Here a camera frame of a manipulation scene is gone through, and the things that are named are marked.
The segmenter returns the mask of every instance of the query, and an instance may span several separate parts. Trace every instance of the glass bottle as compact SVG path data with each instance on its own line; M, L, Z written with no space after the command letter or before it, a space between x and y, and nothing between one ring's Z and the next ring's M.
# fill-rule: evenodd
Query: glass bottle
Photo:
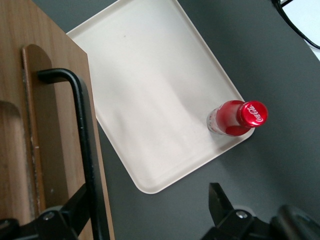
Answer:
M240 136L251 128L260 127L267 118L268 110L263 103L231 100L210 112L206 122L213 133Z

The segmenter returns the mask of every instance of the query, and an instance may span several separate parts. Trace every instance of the plastic tray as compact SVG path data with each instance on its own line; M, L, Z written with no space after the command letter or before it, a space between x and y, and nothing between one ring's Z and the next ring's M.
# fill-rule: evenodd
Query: plastic tray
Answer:
M142 192L253 133L209 132L208 113L242 97L176 0L119 0L68 35L88 54L97 119Z

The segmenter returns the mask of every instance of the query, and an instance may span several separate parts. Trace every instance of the black handle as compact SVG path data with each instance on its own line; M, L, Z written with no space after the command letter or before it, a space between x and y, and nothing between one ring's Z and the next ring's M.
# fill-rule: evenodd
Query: black handle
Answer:
M93 238L95 240L108 240L110 239L109 228L87 86L76 74L64 68L41 70L37 72L37 76L39 80L47 84L61 82L71 84Z

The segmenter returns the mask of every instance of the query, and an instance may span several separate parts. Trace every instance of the gray surface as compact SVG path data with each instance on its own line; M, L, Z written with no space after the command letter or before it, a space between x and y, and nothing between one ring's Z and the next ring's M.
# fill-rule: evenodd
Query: gray surface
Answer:
M34 2L67 32L114 1ZM213 225L211 182L263 221L282 204L320 221L320 62L270 0L179 2L244 99L267 105L269 120L245 142L154 195L134 186L99 128L116 239L200 239Z

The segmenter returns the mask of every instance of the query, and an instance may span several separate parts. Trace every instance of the bolt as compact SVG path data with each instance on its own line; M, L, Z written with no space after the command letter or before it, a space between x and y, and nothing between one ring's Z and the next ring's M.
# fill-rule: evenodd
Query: bolt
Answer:
M54 216L55 216L55 213L50 211L46 215L43 216L43 220L48 221L48 220L52 219Z
M5 229L6 227L10 226L10 222L8 220L5 220L4 222L0 223L0 230Z
M235 214L241 219L246 219L248 217L244 211L237 211Z

